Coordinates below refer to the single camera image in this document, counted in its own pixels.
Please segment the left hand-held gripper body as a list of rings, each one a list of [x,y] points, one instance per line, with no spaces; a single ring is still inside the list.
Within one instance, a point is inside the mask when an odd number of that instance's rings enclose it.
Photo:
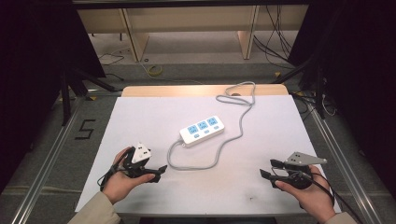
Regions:
[[[136,178],[145,174],[156,174],[156,170],[146,169],[145,165],[151,157],[150,150],[142,143],[138,143],[136,147],[131,147],[127,151],[126,158],[122,163],[126,174],[131,178]]]

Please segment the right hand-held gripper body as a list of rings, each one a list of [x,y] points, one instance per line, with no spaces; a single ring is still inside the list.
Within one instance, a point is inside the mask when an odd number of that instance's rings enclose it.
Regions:
[[[288,173],[283,181],[297,189],[307,189],[313,180],[309,166],[325,164],[326,159],[318,158],[302,152],[294,152],[283,161],[282,169]]]

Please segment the person's left hand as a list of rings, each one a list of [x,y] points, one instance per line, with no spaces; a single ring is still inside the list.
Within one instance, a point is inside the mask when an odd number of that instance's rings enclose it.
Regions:
[[[123,172],[116,172],[107,180],[102,192],[112,204],[115,204],[123,200],[132,189],[141,184],[148,183],[154,177],[154,174],[147,174],[137,178],[130,178]]]

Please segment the person's right hand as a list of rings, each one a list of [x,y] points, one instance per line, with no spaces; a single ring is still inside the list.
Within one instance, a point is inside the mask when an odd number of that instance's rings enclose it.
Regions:
[[[332,197],[328,194],[330,185],[321,177],[318,167],[310,165],[309,168],[313,173],[314,181],[317,182],[316,185],[312,184],[307,189],[296,189],[292,185],[282,181],[276,181],[276,185],[283,191],[291,194],[302,208],[319,224],[325,224],[336,215]]]

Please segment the white board mat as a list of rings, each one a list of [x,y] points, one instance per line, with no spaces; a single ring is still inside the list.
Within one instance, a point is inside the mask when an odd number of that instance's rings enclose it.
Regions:
[[[147,167],[167,165],[158,183],[143,184],[116,203],[120,214],[140,217],[232,217],[299,214],[288,193],[262,178],[270,160],[294,152],[312,155],[296,104],[289,95],[257,96],[254,106],[224,104],[214,97],[121,97],[115,103],[92,169],[80,196],[83,207],[99,190],[115,155],[143,143]],[[184,147],[179,131],[218,116],[224,132]]]

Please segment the white power strip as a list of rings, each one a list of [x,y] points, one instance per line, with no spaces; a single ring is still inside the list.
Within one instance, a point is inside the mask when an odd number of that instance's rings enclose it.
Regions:
[[[195,122],[179,131],[184,147],[193,147],[224,132],[225,126],[218,116]]]

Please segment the black metal stand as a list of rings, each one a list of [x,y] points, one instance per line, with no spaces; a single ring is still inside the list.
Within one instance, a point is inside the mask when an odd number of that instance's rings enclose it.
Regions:
[[[324,93],[323,70],[320,67],[317,57],[311,56],[307,61],[293,68],[286,75],[281,75],[278,77],[275,81],[273,81],[273,84],[281,84],[300,73],[302,73],[303,76],[300,80],[299,86],[303,90],[308,87],[308,80],[310,78],[315,79],[315,109],[317,110],[319,116],[324,119],[324,106],[322,104],[322,94]]]
[[[61,79],[61,93],[63,99],[63,126],[71,118],[71,104],[70,104],[70,95],[69,90],[72,90],[76,96],[86,96],[88,93],[88,89],[83,83],[83,80],[89,80],[91,83],[107,90],[110,92],[121,91],[120,88],[116,88],[111,86],[104,81],[98,79],[97,77],[90,75],[89,73],[76,68],[76,67],[69,67],[66,68],[63,73],[60,75]]]

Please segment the wooden table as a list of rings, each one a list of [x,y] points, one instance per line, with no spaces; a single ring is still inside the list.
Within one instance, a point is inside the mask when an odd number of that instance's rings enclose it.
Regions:
[[[183,96],[216,96],[228,92],[230,95],[288,95],[282,84],[245,84],[233,85],[175,85],[175,86],[129,86],[122,97],[183,97]]]

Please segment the black curtain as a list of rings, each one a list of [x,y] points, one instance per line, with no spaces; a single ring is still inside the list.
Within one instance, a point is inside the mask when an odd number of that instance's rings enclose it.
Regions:
[[[307,1],[290,61],[311,56],[341,9],[320,54],[326,91],[396,200],[396,0]]]
[[[105,75],[73,0],[0,0],[0,193],[76,68]]]

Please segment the beige wooden desk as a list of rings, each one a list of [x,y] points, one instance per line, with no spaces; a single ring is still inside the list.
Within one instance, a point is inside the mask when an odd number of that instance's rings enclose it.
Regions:
[[[276,17],[280,29],[298,31],[307,5],[241,7],[154,7],[80,9],[89,34],[125,34],[135,61],[142,59],[151,33],[236,31],[242,56],[250,58],[253,34],[269,31]]]

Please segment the aluminium floor rail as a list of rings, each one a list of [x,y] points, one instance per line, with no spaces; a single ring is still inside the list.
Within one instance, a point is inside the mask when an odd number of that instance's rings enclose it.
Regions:
[[[310,109],[309,115],[318,126],[318,129],[332,154],[332,158],[337,164],[339,172],[346,181],[350,193],[361,211],[362,220],[364,220],[366,224],[383,224],[383,220],[375,209],[375,204],[370,198],[369,193],[358,179],[357,174],[353,171],[354,166],[349,163],[346,154],[343,152],[334,137],[333,132],[322,113],[321,102],[319,100],[309,100],[307,107]]]
[[[56,103],[52,107],[44,127],[31,145],[32,149],[25,155],[4,191],[8,196],[21,198],[10,224],[27,222],[84,101],[84,97],[72,99],[71,115],[66,122],[62,105]]]

